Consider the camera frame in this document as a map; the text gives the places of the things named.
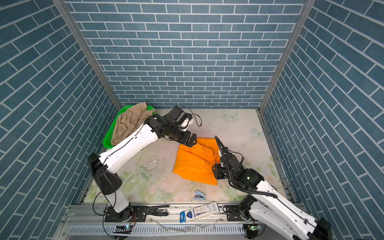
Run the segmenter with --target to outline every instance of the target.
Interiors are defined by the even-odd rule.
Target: beige garment in basket
[[[133,105],[127,111],[120,114],[113,129],[111,145],[116,146],[126,139],[154,112],[155,109],[147,110],[147,104],[144,102]]]

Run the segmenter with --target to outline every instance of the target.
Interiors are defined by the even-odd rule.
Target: floral table surface
[[[158,109],[164,115],[170,109]],[[281,180],[265,140],[262,127],[254,109],[193,109],[203,124],[194,122],[188,127],[197,137],[214,137],[230,150],[245,157],[244,167],[259,172],[281,195],[285,196]],[[217,186],[185,180],[173,173],[177,142],[159,139],[130,159],[119,171],[123,191],[130,202],[192,202],[195,190],[203,192],[208,201],[241,201],[246,193],[235,190],[225,179]],[[93,202],[99,193],[95,181],[88,191],[85,202]],[[96,202],[107,200],[99,195]]]

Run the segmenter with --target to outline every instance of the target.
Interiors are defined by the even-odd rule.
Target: brick wall
[[[256,108],[304,0],[66,3],[122,105]]]
[[[116,109],[51,0],[0,5],[0,239],[51,238]]]
[[[317,0],[265,110],[295,193],[336,239],[384,239],[384,2]]]

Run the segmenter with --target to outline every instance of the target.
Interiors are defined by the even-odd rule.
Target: orange clothing
[[[187,180],[217,185],[212,167],[220,163],[218,152],[214,138],[198,137],[193,147],[180,144],[173,172]]]

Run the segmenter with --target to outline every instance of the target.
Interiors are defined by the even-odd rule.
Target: green plastic laundry basket
[[[114,146],[111,145],[111,140],[112,140],[112,134],[113,134],[113,129],[115,129],[116,121],[118,120],[118,116],[122,114],[123,112],[127,111],[128,108],[132,107],[133,105],[128,105],[125,107],[122,107],[118,114],[116,115],[115,119],[112,122],[112,125],[109,127],[107,134],[105,134],[105,137],[103,139],[103,145],[106,148],[113,148]],[[155,109],[152,106],[147,106],[147,110]]]

